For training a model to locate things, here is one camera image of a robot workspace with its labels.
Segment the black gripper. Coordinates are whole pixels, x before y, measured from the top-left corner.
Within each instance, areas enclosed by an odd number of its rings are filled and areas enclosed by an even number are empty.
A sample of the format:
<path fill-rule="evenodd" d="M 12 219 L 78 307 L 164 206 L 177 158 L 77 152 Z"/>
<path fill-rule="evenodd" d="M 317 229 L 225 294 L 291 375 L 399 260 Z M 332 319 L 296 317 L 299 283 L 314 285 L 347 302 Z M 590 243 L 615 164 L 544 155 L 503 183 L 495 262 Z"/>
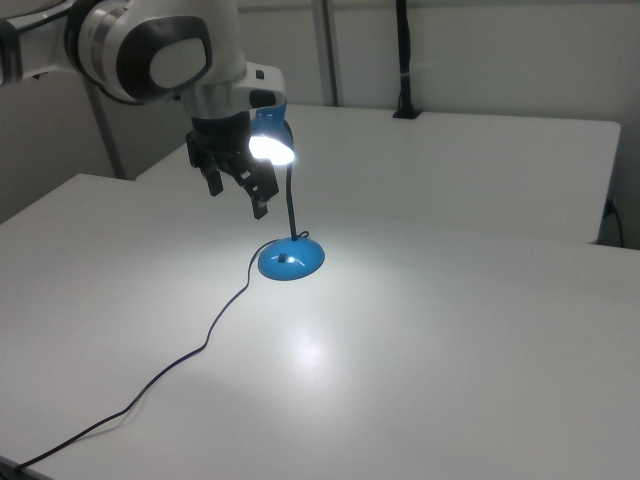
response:
<path fill-rule="evenodd" d="M 189 162 L 201 170 L 209 194 L 215 197 L 224 190 L 219 169 L 238 174 L 236 182 L 249 195 L 254 218 L 263 218 L 279 187 L 271 163 L 251 163 L 250 114 L 237 113 L 219 119 L 192 117 L 191 125 L 192 130 L 186 135 Z"/>

